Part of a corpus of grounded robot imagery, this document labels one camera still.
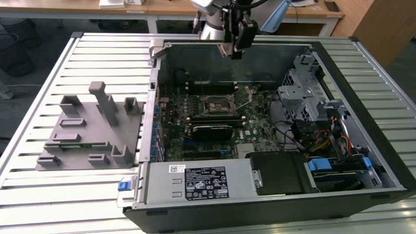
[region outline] motherboard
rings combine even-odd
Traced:
[[[244,158],[279,151],[268,119],[271,91],[258,84],[162,87],[164,161]]]

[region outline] circuit board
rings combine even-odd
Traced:
[[[220,152],[222,159],[239,158],[238,145],[252,144],[255,152],[279,151],[276,134],[267,115],[268,90],[255,85],[238,85],[231,95],[190,95],[183,88],[171,90],[162,99],[164,127],[164,161],[204,160],[186,157],[192,153]],[[234,128],[227,141],[196,142],[187,136],[190,116],[244,116],[243,127]]]

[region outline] desk leg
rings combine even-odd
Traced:
[[[14,98],[14,96],[15,94],[0,81],[0,98],[3,98],[4,100],[10,100]]]
[[[320,37],[331,37],[334,29],[336,28],[338,22],[339,22],[339,18],[327,18],[327,23],[319,33]]]
[[[158,34],[158,16],[146,16],[146,20],[148,22],[150,33]]]

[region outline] white label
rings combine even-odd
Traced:
[[[215,191],[216,191],[218,194],[226,194],[226,193],[228,193],[228,190],[227,190],[227,189],[214,190],[214,193],[215,193]]]
[[[126,11],[127,13],[144,14],[144,11]]]
[[[186,165],[170,165],[170,173],[184,172]]]

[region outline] red wire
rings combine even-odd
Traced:
[[[330,130],[322,130],[322,131],[319,131],[319,133],[318,133],[318,135],[316,135],[316,144],[318,144],[318,141],[319,141],[319,135],[322,134],[322,133],[324,133],[324,132],[328,132]]]

